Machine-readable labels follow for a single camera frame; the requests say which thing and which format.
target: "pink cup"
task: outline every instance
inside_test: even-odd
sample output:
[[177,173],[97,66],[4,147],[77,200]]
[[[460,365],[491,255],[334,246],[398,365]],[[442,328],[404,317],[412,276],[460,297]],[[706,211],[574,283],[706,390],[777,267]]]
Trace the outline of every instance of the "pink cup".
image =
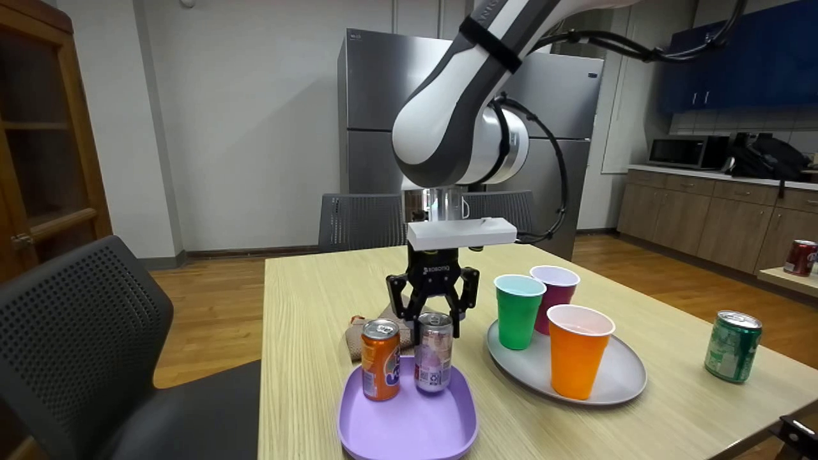
[[580,276],[563,265],[531,265],[528,273],[545,283],[533,330],[547,335],[547,310],[555,305],[570,305],[572,290],[580,285]]

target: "purple tray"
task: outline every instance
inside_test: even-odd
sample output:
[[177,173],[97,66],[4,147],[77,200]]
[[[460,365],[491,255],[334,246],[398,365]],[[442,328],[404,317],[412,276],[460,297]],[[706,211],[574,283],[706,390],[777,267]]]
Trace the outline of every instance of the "purple tray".
[[336,437],[349,457],[462,457],[477,437],[476,400],[456,368],[446,390],[419,393],[413,357],[400,357],[400,390],[370,400],[356,368],[341,390]]

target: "soda can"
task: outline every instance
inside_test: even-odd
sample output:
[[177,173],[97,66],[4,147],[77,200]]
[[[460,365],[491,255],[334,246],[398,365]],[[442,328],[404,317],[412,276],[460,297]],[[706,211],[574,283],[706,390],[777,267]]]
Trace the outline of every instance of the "soda can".
[[361,333],[363,393],[372,400],[393,398],[400,390],[400,335],[391,320],[367,320]]
[[421,393],[442,393],[449,385],[451,320],[440,311],[419,315],[419,344],[413,347],[413,385]]
[[816,239],[791,239],[784,271],[796,276],[811,276],[816,250],[818,250]]
[[730,384],[744,384],[762,340],[762,321],[740,311],[718,311],[706,368]]

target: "wooden table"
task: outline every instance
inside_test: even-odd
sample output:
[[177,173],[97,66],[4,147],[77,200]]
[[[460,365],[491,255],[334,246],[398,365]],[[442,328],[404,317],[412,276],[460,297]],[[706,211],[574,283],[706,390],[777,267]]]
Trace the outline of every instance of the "wooden table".
[[818,299],[818,267],[811,276],[786,273],[781,265],[758,271],[758,278]]
[[[758,347],[744,385],[702,370],[710,325],[528,246],[460,250],[481,271],[477,306],[462,321],[451,363],[465,372],[481,435],[469,457],[710,457],[781,413],[818,400],[818,370]],[[495,320],[497,273],[560,264],[582,276],[578,305],[597,306],[647,368],[647,390],[623,407],[587,409],[545,398],[495,368],[485,330]],[[341,457],[339,390],[352,370],[341,330],[386,306],[386,273],[404,247],[274,257],[262,290],[258,457]]]

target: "plastic cup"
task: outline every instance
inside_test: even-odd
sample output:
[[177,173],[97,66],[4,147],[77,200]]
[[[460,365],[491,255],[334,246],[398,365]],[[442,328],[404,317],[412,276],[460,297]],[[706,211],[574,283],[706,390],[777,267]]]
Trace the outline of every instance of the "plastic cup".
[[536,278],[522,273],[495,276],[494,285],[501,344],[508,351],[528,347],[545,285]]
[[555,305],[547,320],[552,321],[552,388],[568,398],[589,398],[615,321],[580,305]]
[[555,305],[570,305],[572,290],[580,285],[580,276],[563,265],[531,265],[528,273],[547,288],[533,321],[533,330],[547,335],[547,310]]

